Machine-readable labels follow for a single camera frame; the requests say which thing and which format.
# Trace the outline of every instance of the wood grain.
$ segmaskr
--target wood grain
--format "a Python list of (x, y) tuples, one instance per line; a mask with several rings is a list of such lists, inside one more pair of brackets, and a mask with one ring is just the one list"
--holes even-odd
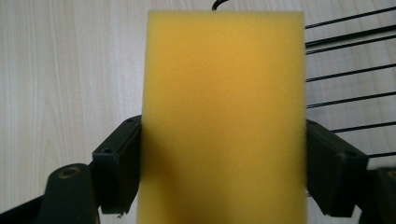
[[(214, 0), (0, 0), (0, 212), (43, 193), (47, 176), (92, 151), (125, 119), (140, 114), (150, 9), (209, 10)], [(306, 24), (356, 15), (393, 0), (240, 0), (219, 10), (302, 10)], [(389, 12), (306, 31), (306, 40), (395, 24)], [(307, 77), (396, 63), (396, 41), (308, 55)], [(306, 85), (307, 103), (396, 90), (396, 69)], [(395, 121), (396, 96), (329, 105), (307, 116), (329, 129)], [(395, 151), (394, 126), (340, 133), (366, 153)], [(394, 158), (371, 167), (394, 166)], [(134, 209), (102, 223), (134, 223)], [(309, 223), (357, 223), (324, 217), (308, 199)]]

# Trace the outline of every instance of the screw hole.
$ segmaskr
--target screw hole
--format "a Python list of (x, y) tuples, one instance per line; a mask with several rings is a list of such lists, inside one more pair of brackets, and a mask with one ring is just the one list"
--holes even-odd
[(77, 175), (79, 173), (79, 171), (80, 171), (80, 169), (78, 166), (71, 166), (71, 167), (68, 167), (68, 168), (62, 170), (61, 172), (59, 172), (58, 176), (61, 179), (67, 179), (67, 178)]
[(105, 147), (102, 151), (107, 153), (107, 154), (110, 154), (110, 153), (113, 152), (113, 148), (112, 147)]

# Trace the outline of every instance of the black wire rack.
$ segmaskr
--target black wire rack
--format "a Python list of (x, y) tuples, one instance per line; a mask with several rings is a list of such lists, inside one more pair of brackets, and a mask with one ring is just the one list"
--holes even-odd
[[(361, 13), (361, 14), (354, 15), (354, 16), (349, 16), (349, 17), (344, 17), (344, 18), (335, 19), (335, 20), (331, 20), (331, 21), (324, 21), (324, 22), (307, 25), (307, 26), (305, 26), (305, 30), (313, 29), (313, 28), (316, 28), (319, 26), (326, 26), (326, 25), (337, 23), (337, 22), (356, 20), (356, 19), (363, 18), (363, 17), (369, 17), (369, 16), (381, 14), (381, 13), (394, 12), (394, 11), (396, 11), (396, 7), (387, 7), (387, 8), (383, 8), (383, 9), (379, 9), (379, 10), (375, 10), (375, 11)], [(319, 54), (319, 53), (331, 51), (331, 50), (351, 48), (351, 47), (355, 47), (355, 46), (359, 46), (359, 45), (367, 45), (367, 44), (374, 43), (374, 42), (395, 39), (396, 34), (394, 34), (394, 31), (396, 31), (396, 24), (379, 27), (379, 28), (375, 28), (375, 29), (370, 29), (370, 30), (364, 30), (364, 31), (360, 31), (357, 33), (352, 33), (352, 34), (338, 35), (338, 36), (323, 38), (320, 40), (309, 41), (309, 42), (305, 43), (306, 55)], [(371, 36), (378, 35), (378, 34), (381, 34), (384, 36), (370, 38)], [(338, 44), (340, 42), (346, 42), (346, 41), (349, 41), (352, 43)], [(396, 62), (382, 64), (379, 66), (365, 67), (362, 69), (357, 69), (357, 70), (352, 70), (352, 71), (345, 71), (345, 72), (337, 73), (337, 74), (329, 74), (329, 75), (323, 75), (323, 76), (319, 76), (319, 77), (311, 77), (311, 78), (308, 78), (306, 80), (306, 82), (311, 83), (311, 82), (316, 82), (316, 81), (325, 80), (325, 79), (332, 79), (332, 78), (337, 78), (337, 77), (355, 76), (355, 75), (362, 74), (362, 73), (370, 73), (370, 72), (374, 72), (374, 71), (378, 71), (378, 70), (392, 69), (393, 67), (396, 67)], [(347, 103), (351, 103), (351, 102), (364, 101), (364, 100), (368, 100), (368, 99), (389, 97), (392, 95), (396, 95), (396, 90), (382, 92), (382, 93), (376, 93), (376, 94), (370, 94), (370, 95), (364, 95), (364, 96), (359, 96), (359, 97), (351, 97), (351, 98), (346, 98), (346, 99), (310, 104), (310, 105), (307, 105), (306, 108), (309, 110), (312, 108), (322, 107), (322, 106), (327, 106), (327, 105), (347, 104)], [(364, 125), (347, 127), (347, 128), (342, 128), (342, 129), (335, 129), (335, 130), (332, 130), (332, 132), (333, 133), (346, 133), (346, 132), (354, 132), (354, 131), (358, 131), (358, 130), (373, 129), (373, 128), (380, 128), (380, 127), (386, 127), (386, 126), (394, 126), (394, 125), (396, 125), (396, 120), (389, 121), (389, 122), (364, 124)], [(396, 155), (396, 150), (391, 151), (391, 152), (386, 152), (386, 153), (372, 154), (372, 155), (369, 155), (369, 157), (370, 158), (380, 158), (380, 157), (389, 157), (389, 156), (395, 156), (395, 155)]]

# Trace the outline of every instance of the sponge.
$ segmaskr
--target sponge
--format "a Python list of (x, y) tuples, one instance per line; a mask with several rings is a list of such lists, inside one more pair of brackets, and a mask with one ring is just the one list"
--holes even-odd
[(305, 223), (304, 15), (150, 11), (139, 224)]

